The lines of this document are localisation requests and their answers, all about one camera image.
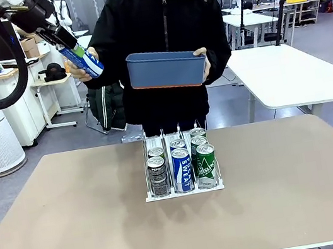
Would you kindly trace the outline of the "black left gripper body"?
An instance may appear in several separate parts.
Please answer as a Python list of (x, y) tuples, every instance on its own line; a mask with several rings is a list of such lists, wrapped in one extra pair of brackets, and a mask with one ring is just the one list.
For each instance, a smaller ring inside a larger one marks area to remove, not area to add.
[(55, 27), (49, 21), (55, 9), (49, 0), (25, 0), (28, 9), (12, 14), (13, 24), (27, 33), (51, 30)]

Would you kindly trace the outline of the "person's right hand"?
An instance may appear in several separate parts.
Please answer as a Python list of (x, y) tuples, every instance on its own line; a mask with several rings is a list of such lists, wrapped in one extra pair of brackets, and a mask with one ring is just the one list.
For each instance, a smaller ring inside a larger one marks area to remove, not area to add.
[[(94, 56), (95, 59), (99, 59), (99, 55), (97, 53), (97, 51), (95, 50), (95, 48), (93, 47), (88, 47), (87, 50), (88, 53), (90, 53), (90, 55)], [(78, 80), (80, 80), (81, 82), (87, 82), (92, 80), (92, 77), (85, 72), (83, 69), (80, 69), (77, 65), (73, 64), (71, 61), (67, 61), (69, 69), (70, 69), (70, 73), (72, 74), (72, 76)]]

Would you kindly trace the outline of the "person's left hand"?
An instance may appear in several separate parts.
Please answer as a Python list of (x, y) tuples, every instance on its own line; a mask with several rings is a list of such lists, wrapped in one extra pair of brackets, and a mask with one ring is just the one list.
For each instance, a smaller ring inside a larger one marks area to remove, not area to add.
[(203, 81), (204, 83), (207, 80), (207, 77), (209, 75), (210, 72), (210, 68), (211, 68), (211, 63), (209, 61), (209, 58), (207, 58), (207, 50), (205, 47), (202, 47), (200, 49), (197, 49), (194, 51), (193, 55), (199, 57), (203, 57), (204, 58), (204, 75), (203, 75)]

